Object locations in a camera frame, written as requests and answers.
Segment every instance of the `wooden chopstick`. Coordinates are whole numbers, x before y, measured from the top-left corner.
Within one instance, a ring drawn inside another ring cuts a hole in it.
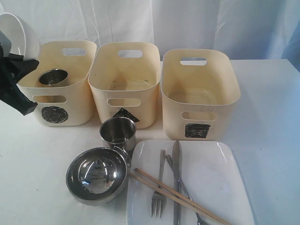
[[[168,198],[171,198],[173,201],[199,213],[200,215],[203,215],[204,217],[207,218],[211,218],[213,220],[216,220],[224,225],[230,225],[230,223],[228,223],[226,220],[222,219],[221,217],[217,216],[216,214],[214,214],[213,212],[209,211],[208,209],[204,208],[203,206],[189,200],[188,198],[186,198],[185,196],[183,196],[182,194],[176,192],[175,190],[171,189],[170,187],[168,187],[167,185],[165,185],[164,183],[158,181],[157,179],[153,178],[152,176],[150,176],[149,174],[147,174],[146,172],[136,168],[135,171],[139,174],[141,174],[142,176],[148,178],[149,180],[153,181],[154,183],[156,183],[157,185],[159,185],[162,188],[165,188],[168,191],[162,190],[161,188],[158,188],[156,185],[146,181],[145,179],[143,179],[142,177],[139,177],[133,173],[130,173],[129,175],[131,177],[133,177],[134,179],[140,181],[141,183],[149,186],[150,188],[158,191],[159,193],[161,193],[162,195],[165,195]]]

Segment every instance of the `black label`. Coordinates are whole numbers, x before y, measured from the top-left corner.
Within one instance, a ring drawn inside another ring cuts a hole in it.
[[[186,137],[206,138],[209,129],[209,124],[189,123],[186,125]]]
[[[42,117],[49,123],[62,123],[69,118],[69,115],[63,108],[49,106],[42,108]]]
[[[134,123],[137,123],[140,121],[138,118],[136,118],[134,115],[132,115],[130,112],[128,112],[124,108],[120,108],[120,110],[113,117],[127,117],[127,118],[131,119]]]

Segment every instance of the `metal bowl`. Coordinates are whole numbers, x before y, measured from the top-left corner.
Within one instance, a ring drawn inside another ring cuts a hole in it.
[[[94,148],[74,159],[67,170],[71,194],[81,203],[98,205],[115,198],[127,181],[130,159],[120,148]]]

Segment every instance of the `white rectangular plate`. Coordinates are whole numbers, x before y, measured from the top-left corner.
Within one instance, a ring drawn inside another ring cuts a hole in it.
[[[139,168],[158,179],[161,149],[172,155],[174,141],[144,141],[132,157],[133,172]],[[181,177],[193,200],[233,225],[254,225],[249,200],[231,150],[220,142],[180,141]],[[165,161],[163,182],[173,188],[173,173]],[[172,225],[173,201],[167,199],[162,218],[151,218],[153,190],[129,179],[128,225]],[[210,225],[217,222],[203,218]],[[181,224],[196,225],[193,211],[181,207]]]

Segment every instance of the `storage bin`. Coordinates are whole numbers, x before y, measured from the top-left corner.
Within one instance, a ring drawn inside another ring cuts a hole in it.
[[[101,122],[125,116],[137,128],[150,126],[157,114],[159,81],[160,58],[155,45],[114,42],[100,47],[89,84]]]
[[[183,65],[204,58],[205,65]],[[176,49],[163,59],[163,127],[174,140],[219,140],[240,88],[229,58],[215,50]]]
[[[34,113],[40,123],[74,126],[91,118],[95,105],[87,78],[96,51],[90,41],[53,41],[41,46],[39,66],[18,83],[25,96],[38,103]],[[42,86],[39,77],[54,68],[68,72],[69,86]]]

